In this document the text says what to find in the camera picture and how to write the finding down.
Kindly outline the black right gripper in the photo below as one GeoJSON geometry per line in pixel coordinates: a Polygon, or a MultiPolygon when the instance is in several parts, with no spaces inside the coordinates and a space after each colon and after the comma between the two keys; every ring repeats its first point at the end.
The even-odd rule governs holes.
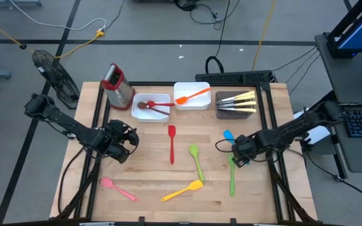
{"type": "Polygon", "coordinates": [[[232,161],[241,168],[247,163],[247,157],[256,157],[259,155],[259,149],[255,141],[255,135],[240,135],[234,140],[232,161]]]}

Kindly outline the blue silicone spatula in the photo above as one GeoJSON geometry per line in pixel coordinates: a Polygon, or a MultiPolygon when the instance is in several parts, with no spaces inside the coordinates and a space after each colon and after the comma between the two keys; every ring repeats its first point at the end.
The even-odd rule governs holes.
{"type": "MultiPolygon", "coordinates": [[[[234,136],[231,133],[231,131],[225,130],[223,132],[223,136],[228,142],[230,142],[231,144],[234,144],[234,136]]],[[[229,163],[230,167],[236,166],[235,162],[233,161],[233,158],[234,158],[234,155],[232,153],[229,153],[228,154],[228,163],[229,163]]]]}

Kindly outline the brown spoon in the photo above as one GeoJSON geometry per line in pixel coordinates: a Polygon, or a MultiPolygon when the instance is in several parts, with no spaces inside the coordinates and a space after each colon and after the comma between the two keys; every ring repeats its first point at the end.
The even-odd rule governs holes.
{"type": "Polygon", "coordinates": [[[137,106],[138,106],[139,109],[153,110],[153,111],[155,111],[155,112],[161,113],[161,114],[166,115],[166,116],[169,116],[169,115],[170,115],[168,112],[164,112],[164,111],[162,111],[162,110],[158,110],[158,109],[154,109],[154,108],[152,108],[152,107],[149,107],[148,104],[147,104],[147,103],[144,103],[144,102],[139,102],[139,103],[137,104],[137,106]]]}

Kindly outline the red silicone spoon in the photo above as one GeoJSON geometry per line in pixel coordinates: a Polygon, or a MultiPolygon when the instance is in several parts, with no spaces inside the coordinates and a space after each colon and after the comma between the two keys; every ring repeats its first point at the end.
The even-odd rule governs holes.
{"type": "Polygon", "coordinates": [[[147,107],[149,108],[153,108],[155,106],[165,106],[165,107],[174,107],[175,104],[174,103],[156,103],[154,101],[148,101],[146,103],[147,107]]]}

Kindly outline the cream handled table knife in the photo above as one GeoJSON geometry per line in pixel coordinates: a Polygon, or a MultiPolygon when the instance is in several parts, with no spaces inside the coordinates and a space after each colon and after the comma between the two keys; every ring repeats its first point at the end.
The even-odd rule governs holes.
{"type": "Polygon", "coordinates": [[[256,105],[255,101],[247,101],[247,102],[240,102],[240,103],[228,103],[228,104],[219,104],[218,107],[241,107],[241,106],[249,106],[249,105],[256,105]]]}
{"type": "Polygon", "coordinates": [[[254,99],[255,95],[245,95],[242,97],[236,97],[236,98],[232,98],[229,100],[219,100],[216,102],[216,104],[228,104],[228,103],[232,103],[232,102],[236,102],[236,101],[240,101],[240,100],[250,100],[250,99],[254,99]]]}
{"type": "Polygon", "coordinates": [[[232,107],[220,107],[218,110],[228,110],[228,111],[236,111],[236,112],[250,112],[255,113],[256,109],[253,108],[232,108],[232,107]]]}
{"type": "Polygon", "coordinates": [[[228,98],[221,99],[221,100],[217,100],[217,101],[218,102],[227,102],[227,101],[231,101],[231,100],[236,100],[237,98],[240,98],[240,97],[244,97],[244,96],[247,96],[247,95],[254,95],[254,94],[255,94],[254,91],[249,91],[249,92],[245,92],[243,94],[235,95],[235,96],[228,97],[228,98]]]}

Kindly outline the orange silicone spoon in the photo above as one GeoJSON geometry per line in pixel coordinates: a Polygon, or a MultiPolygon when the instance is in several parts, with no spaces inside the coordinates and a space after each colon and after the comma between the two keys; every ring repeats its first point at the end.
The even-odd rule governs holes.
{"type": "Polygon", "coordinates": [[[178,99],[176,100],[176,103],[177,103],[178,105],[182,105],[182,104],[186,103],[189,99],[191,99],[191,98],[193,98],[193,97],[195,97],[195,96],[198,96],[198,95],[200,95],[200,94],[204,94],[204,93],[206,93],[206,92],[208,92],[208,91],[210,91],[210,90],[211,90],[211,88],[206,88],[206,89],[201,90],[201,91],[199,91],[199,92],[197,92],[197,93],[195,93],[195,94],[192,94],[192,95],[190,95],[190,96],[188,96],[188,97],[180,97],[180,98],[178,98],[178,99]]]}

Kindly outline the pink silicone spatula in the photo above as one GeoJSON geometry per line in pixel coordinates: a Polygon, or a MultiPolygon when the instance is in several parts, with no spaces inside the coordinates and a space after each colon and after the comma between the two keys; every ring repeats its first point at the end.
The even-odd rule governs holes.
{"type": "Polygon", "coordinates": [[[133,202],[138,202],[139,200],[133,196],[132,194],[120,189],[119,187],[117,187],[113,180],[111,180],[110,178],[107,178],[107,177],[103,177],[101,179],[101,185],[106,187],[106,188],[112,188],[112,189],[115,189],[116,191],[118,191],[120,194],[124,195],[126,198],[130,199],[131,201],[133,202]]]}

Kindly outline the grey translucent plastic bin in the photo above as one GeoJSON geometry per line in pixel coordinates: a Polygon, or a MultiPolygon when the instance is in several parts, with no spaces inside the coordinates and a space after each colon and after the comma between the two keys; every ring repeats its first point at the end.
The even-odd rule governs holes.
{"type": "MultiPolygon", "coordinates": [[[[228,97],[232,97],[235,95],[243,94],[247,91],[219,91],[216,93],[216,102],[217,100],[225,99],[228,97]]],[[[240,100],[232,103],[240,103],[240,102],[247,102],[247,101],[256,101],[254,99],[250,100],[240,100]]],[[[236,112],[236,111],[228,111],[228,110],[218,110],[217,108],[220,108],[216,104],[216,117],[218,119],[247,119],[251,114],[250,112],[236,112]]],[[[249,106],[241,106],[241,107],[232,107],[232,108],[253,108],[256,109],[256,105],[249,105],[249,106]]]]}

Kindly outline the red silicone spatula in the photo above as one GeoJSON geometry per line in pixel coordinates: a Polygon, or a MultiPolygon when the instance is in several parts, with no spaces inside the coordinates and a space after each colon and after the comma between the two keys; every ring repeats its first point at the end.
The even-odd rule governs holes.
{"type": "Polygon", "coordinates": [[[168,135],[170,136],[170,164],[174,164],[175,156],[174,156],[174,143],[173,139],[176,135],[176,128],[173,125],[168,126],[168,135]]]}

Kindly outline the steel box grater red trim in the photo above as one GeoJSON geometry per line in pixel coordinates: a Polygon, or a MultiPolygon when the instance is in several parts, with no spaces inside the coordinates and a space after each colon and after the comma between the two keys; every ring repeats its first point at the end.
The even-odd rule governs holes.
{"type": "Polygon", "coordinates": [[[126,80],[124,72],[115,63],[111,63],[109,70],[101,80],[101,86],[113,108],[127,110],[131,107],[136,91],[126,80]]]}

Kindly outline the white flat panel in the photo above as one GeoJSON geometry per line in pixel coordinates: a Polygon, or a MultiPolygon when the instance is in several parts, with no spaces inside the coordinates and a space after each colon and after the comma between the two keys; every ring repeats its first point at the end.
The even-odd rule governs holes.
{"type": "Polygon", "coordinates": [[[296,137],[295,141],[304,140],[304,143],[313,145],[324,138],[330,136],[331,133],[325,126],[317,126],[309,131],[307,131],[303,136],[296,137]]]}

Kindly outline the black perforated power strip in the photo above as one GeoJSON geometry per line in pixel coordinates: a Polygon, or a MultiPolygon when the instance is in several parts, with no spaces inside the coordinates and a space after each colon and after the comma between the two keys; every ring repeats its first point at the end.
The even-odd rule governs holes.
{"type": "Polygon", "coordinates": [[[275,77],[270,70],[248,71],[248,72],[229,72],[229,73],[205,73],[195,76],[196,82],[208,82],[218,84],[240,84],[271,82],[275,77]]]}

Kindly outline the black floor fan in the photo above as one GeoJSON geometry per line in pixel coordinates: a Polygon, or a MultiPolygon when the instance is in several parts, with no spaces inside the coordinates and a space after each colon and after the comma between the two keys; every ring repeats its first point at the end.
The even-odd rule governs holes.
{"type": "Polygon", "coordinates": [[[80,91],[58,59],[45,50],[35,50],[32,53],[32,60],[40,74],[56,91],[57,98],[68,109],[76,109],[80,91]]]}

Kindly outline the dark grey keyboard desk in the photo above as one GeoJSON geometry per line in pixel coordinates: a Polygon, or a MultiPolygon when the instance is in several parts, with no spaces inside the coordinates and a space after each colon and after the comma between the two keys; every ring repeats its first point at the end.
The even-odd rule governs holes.
{"type": "MultiPolygon", "coordinates": [[[[336,100],[334,91],[329,92],[318,102],[336,100]]],[[[340,104],[346,106],[362,106],[357,104],[340,104]]],[[[347,177],[347,171],[362,173],[362,137],[349,137],[346,131],[345,120],[335,126],[328,127],[331,135],[311,146],[318,155],[327,155],[334,158],[339,176],[347,177]]]]}

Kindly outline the black computer monitor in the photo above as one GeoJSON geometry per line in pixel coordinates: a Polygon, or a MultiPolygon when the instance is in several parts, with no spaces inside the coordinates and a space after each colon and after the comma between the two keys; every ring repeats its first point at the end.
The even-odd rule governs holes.
{"type": "Polygon", "coordinates": [[[326,38],[333,58],[352,58],[362,53],[362,0],[358,0],[326,38]]]}

